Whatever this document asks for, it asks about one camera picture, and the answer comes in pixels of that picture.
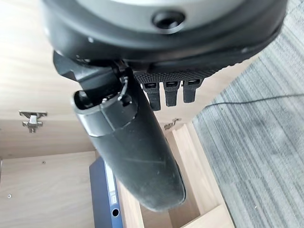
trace blue binder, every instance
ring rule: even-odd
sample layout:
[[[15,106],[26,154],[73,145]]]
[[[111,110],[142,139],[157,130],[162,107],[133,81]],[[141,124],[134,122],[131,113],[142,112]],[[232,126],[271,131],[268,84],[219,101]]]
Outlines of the blue binder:
[[[115,176],[102,158],[90,165],[95,228],[123,228]]]

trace gray carpet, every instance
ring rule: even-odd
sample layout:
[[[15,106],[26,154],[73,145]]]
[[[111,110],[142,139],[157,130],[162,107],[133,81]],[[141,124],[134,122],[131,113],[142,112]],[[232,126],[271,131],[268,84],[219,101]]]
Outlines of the gray carpet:
[[[304,0],[213,103],[304,93]],[[304,97],[205,108],[193,120],[237,228],[304,228]]]

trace light wood furniture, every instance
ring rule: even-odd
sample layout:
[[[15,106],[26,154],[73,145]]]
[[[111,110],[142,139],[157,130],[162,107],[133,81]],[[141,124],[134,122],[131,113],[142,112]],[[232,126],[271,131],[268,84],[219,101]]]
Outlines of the light wood furniture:
[[[155,213],[120,189],[127,228],[233,228],[233,222],[192,123],[166,135],[187,189],[185,203]]]
[[[0,227],[93,228],[88,167],[95,152],[70,106],[80,87],[55,72],[38,6],[38,0],[0,1]],[[181,118],[164,133],[187,199],[180,207],[155,213],[118,183],[125,228],[233,227],[190,121],[255,58],[205,79],[191,104],[183,103],[180,89],[177,106],[166,107],[161,85],[162,106],[155,115],[161,127]],[[29,134],[18,110],[47,111],[48,116],[37,133]]]
[[[1,228],[94,228],[88,166],[94,152],[5,159]]]
[[[70,105],[78,83],[59,76],[52,63],[52,47],[44,34],[39,0],[0,1],[0,156],[21,158],[93,150]],[[179,89],[176,107],[165,105],[161,84],[161,126],[181,118],[191,121],[218,93],[253,61],[227,67],[204,80],[196,101],[185,104]],[[44,126],[31,135],[18,110],[46,111]]]

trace metal hinge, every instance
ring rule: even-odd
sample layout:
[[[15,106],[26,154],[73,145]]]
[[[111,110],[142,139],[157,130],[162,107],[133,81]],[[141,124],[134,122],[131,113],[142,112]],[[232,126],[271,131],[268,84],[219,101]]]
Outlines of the metal hinge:
[[[181,121],[181,119],[180,118],[174,118],[171,123],[164,125],[164,129],[169,130],[170,128],[175,126],[177,121]]]
[[[37,120],[43,116],[47,116],[47,112],[34,111],[19,111],[19,114],[28,118],[28,121],[23,121],[22,125],[29,129],[30,133],[35,133],[38,127],[42,127],[43,123]]]

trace black cable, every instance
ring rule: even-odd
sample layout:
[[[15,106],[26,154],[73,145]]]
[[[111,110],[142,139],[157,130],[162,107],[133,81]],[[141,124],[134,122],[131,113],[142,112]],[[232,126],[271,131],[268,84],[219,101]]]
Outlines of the black cable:
[[[289,97],[301,97],[301,96],[304,96],[304,94],[290,94],[290,95],[273,96],[273,97],[267,97],[267,98],[262,98],[262,99],[252,100],[252,101],[243,101],[243,102],[221,102],[221,103],[209,104],[205,108],[209,108],[209,107],[217,106],[217,105],[231,105],[231,104],[232,105],[238,105],[238,104],[243,105],[243,104],[250,104],[250,103],[255,103],[255,102],[260,102],[260,101],[289,98]]]

